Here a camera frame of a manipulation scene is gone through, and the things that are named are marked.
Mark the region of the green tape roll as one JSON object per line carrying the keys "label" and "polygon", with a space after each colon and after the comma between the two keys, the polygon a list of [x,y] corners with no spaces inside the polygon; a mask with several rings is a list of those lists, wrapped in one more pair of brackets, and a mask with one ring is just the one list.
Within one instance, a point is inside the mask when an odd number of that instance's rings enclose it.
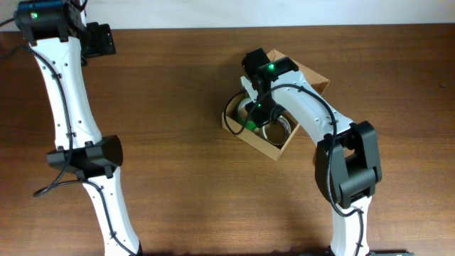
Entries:
{"label": "green tape roll", "polygon": [[257,133],[259,129],[255,125],[255,123],[251,120],[246,122],[246,117],[248,115],[248,112],[246,110],[246,106],[252,103],[252,99],[249,97],[243,98],[237,105],[236,107],[236,118],[239,124],[243,125],[246,124],[245,129],[250,130],[251,132]]}

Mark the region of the beige masking tape roll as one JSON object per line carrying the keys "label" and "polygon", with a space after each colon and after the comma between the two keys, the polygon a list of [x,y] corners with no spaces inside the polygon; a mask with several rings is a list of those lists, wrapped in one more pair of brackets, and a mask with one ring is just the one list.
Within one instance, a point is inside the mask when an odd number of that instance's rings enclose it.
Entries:
{"label": "beige masking tape roll", "polygon": [[280,116],[274,124],[263,126],[262,135],[270,144],[282,146],[291,135],[291,125],[286,117]]}

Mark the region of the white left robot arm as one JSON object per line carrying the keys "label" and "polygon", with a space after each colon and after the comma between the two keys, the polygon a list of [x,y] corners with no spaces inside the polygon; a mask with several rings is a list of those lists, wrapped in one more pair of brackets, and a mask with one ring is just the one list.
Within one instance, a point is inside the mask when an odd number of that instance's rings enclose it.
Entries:
{"label": "white left robot arm", "polygon": [[42,196],[75,176],[92,201],[106,255],[142,255],[121,187],[122,144],[102,136],[87,98],[82,67],[87,59],[116,52],[108,24],[86,21],[84,1],[20,1],[14,22],[41,69],[53,113],[55,149],[48,164],[60,173]]}

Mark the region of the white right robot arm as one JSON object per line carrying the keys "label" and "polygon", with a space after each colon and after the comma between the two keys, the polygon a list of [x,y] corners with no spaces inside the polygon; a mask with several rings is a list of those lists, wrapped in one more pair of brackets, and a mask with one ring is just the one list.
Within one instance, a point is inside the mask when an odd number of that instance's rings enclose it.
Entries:
{"label": "white right robot arm", "polygon": [[369,255],[368,208],[382,179],[373,125],[335,110],[288,57],[270,60],[258,48],[246,54],[242,66],[247,75],[242,86],[252,98],[247,119],[264,127],[288,112],[316,145],[316,183],[332,207],[330,253]]}

